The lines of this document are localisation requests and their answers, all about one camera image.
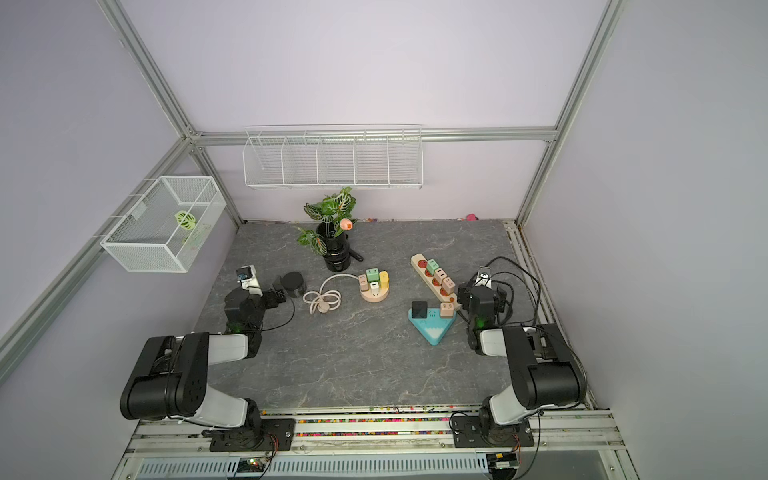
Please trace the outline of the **teal triangular power socket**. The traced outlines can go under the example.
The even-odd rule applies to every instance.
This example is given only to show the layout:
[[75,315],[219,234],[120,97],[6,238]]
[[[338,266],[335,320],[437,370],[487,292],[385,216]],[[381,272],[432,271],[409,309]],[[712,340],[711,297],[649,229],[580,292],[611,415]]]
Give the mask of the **teal triangular power socket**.
[[414,310],[409,309],[408,320],[430,345],[437,346],[455,322],[456,315],[442,317],[439,308],[428,307],[422,318],[415,317]]

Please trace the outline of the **black charger plug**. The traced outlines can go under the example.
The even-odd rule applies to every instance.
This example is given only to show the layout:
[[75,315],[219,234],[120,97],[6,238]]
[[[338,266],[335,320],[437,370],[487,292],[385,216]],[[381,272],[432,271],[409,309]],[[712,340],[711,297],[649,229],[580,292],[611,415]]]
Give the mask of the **black charger plug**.
[[410,317],[414,320],[426,319],[428,317],[428,302],[413,301],[411,304]]

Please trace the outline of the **round pink power socket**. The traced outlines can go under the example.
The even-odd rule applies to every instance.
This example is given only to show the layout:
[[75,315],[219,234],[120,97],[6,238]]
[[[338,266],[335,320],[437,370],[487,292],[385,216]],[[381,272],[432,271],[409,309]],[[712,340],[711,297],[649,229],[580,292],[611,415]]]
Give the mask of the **round pink power socket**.
[[363,300],[369,303],[378,303],[385,300],[390,291],[389,282],[369,282],[365,275],[359,278],[360,295]]

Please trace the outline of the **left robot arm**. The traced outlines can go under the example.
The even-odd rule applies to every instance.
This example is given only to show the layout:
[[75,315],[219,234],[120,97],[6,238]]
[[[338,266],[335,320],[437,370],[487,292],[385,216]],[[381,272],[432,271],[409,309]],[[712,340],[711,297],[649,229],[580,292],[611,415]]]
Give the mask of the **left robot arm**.
[[211,366],[255,357],[266,330],[265,312],[287,301],[281,290],[236,288],[225,298],[226,328],[148,339],[119,400],[128,420],[176,419],[219,430],[261,429],[257,403],[208,383]]

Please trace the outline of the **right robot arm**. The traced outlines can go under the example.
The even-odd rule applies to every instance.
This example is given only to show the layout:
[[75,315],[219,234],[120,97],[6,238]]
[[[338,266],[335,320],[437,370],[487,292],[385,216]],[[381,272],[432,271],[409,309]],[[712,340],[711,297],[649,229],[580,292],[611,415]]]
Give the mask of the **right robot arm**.
[[510,385],[486,398],[479,412],[485,435],[512,430],[542,409],[575,407],[587,394],[585,374],[559,328],[502,325],[502,294],[486,284],[461,286],[457,293],[468,315],[469,347],[508,365]]

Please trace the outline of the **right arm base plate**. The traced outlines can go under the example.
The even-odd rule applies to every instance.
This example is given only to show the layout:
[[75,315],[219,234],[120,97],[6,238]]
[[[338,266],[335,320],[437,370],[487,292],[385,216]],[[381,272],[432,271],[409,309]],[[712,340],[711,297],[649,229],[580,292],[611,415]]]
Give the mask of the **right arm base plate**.
[[455,448],[521,448],[536,441],[527,423],[497,425],[490,419],[454,412],[448,420]]

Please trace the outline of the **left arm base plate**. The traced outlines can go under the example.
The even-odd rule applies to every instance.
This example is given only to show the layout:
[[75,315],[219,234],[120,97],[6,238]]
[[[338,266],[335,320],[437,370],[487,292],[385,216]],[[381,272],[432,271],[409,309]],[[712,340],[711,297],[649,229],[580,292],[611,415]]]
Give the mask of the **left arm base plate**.
[[201,435],[211,440],[211,452],[280,452],[291,449],[296,425],[292,418],[266,419],[258,429],[212,429]]

